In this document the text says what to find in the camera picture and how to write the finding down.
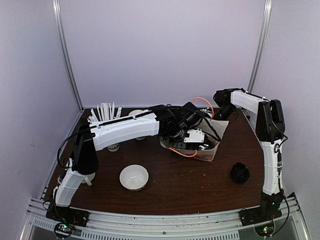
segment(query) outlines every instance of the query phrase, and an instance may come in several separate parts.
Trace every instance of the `white wall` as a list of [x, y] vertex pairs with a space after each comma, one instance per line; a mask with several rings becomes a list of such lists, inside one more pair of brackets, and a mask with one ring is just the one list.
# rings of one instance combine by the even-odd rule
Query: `white wall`
[[0, 0], [0, 238], [18, 237], [78, 115], [51, 0]]
[[85, 107], [184, 104], [246, 88], [264, 0], [61, 1]]
[[313, 240], [320, 235], [320, 4], [273, 1], [253, 93], [282, 102], [286, 134], [283, 180], [296, 192]]

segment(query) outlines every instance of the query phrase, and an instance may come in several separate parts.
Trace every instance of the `dark wood surface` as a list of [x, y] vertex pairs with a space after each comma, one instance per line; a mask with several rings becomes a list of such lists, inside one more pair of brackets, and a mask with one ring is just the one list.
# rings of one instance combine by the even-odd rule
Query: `dark wood surface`
[[[71, 152], [69, 143], [64, 156]], [[211, 213], [252, 207], [260, 204], [264, 183], [263, 151], [245, 116], [229, 124], [213, 162], [203, 162], [173, 153], [160, 146], [156, 137], [122, 142], [120, 149], [97, 152], [99, 170], [92, 186], [82, 184], [71, 206], [76, 208], [137, 215], [176, 215]], [[245, 184], [230, 177], [233, 165], [242, 162], [250, 170]], [[128, 165], [139, 164], [149, 172], [149, 181], [142, 191], [130, 192], [119, 181]], [[45, 199], [62, 174], [57, 167]]]

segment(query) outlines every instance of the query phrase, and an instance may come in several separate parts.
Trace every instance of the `white cup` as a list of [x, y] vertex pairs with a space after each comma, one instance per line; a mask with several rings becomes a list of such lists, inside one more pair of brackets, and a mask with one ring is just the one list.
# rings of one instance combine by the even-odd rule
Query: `white cup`
[[110, 152], [118, 151], [120, 148], [120, 143], [112, 144], [107, 147]]
[[[141, 109], [136, 109], [136, 110], [131, 111], [128, 116], [138, 115], [138, 114], [140, 114], [140, 113], [142, 113], [142, 112], [143, 112], [143, 110], [141, 110]], [[145, 138], [146, 138], [145, 136], [141, 136], [141, 137], [137, 137], [136, 139], [137, 139], [137, 140], [143, 140], [143, 139], [145, 139]]]

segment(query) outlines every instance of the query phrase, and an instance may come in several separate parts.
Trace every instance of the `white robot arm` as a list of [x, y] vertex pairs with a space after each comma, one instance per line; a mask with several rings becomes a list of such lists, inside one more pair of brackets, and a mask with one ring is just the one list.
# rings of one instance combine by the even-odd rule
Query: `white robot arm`
[[236, 107], [246, 109], [256, 117], [255, 134], [264, 156], [264, 184], [260, 207], [241, 211], [242, 224], [254, 224], [253, 219], [270, 220], [271, 216], [281, 216], [279, 206], [284, 199], [282, 145], [287, 137], [284, 135], [285, 122], [280, 101], [259, 97], [239, 88], [217, 91], [213, 99], [220, 107], [215, 113], [216, 120], [227, 119]]
[[99, 164], [96, 151], [116, 143], [155, 135], [164, 139], [170, 138], [175, 143], [184, 141], [202, 144], [205, 135], [201, 131], [190, 129], [201, 118], [195, 113], [197, 108], [192, 103], [187, 103], [182, 108], [190, 111], [180, 110], [177, 113], [165, 106], [156, 106], [134, 116], [92, 122], [89, 126], [85, 123], [90, 132], [77, 137], [68, 169], [65, 175], [59, 178], [59, 184], [53, 191], [55, 206], [68, 207], [85, 177], [97, 171]]

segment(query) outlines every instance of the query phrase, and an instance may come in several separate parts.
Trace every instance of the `orange cable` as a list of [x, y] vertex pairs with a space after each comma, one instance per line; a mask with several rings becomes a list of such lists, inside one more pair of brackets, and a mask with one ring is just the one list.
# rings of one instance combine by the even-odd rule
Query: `orange cable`
[[185, 158], [193, 158], [193, 157], [197, 156], [197, 154], [198, 154], [198, 151], [197, 151], [197, 150], [195, 150], [195, 152], [194, 152], [193, 155], [184, 155], [183, 153], [175, 150], [173, 147], [169, 147], [169, 149], [170, 149], [171, 151], [175, 152], [176, 154], [179, 154], [179, 155], [181, 155], [181, 156], [184, 156]]
[[200, 97], [200, 96], [197, 96], [197, 97], [195, 97], [194, 99], [192, 99], [191, 103], [194, 103], [194, 100], [196, 100], [196, 99], [203, 100], [203, 101], [205, 101], [207, 104], [209, 104], [209, 106], [210, 106], [210, 108], [211, 108], [211, 111], [212, 111], [212, 117], [211, 117], [210, 120], [212, 120], [212, 119], [214, 118], [215, 113], [214, 113], [214, 108], [212, 107], [211, 103], [210, 103], [207, 99], [205, 99], [205, 98], [203, 98], [203, 97]]

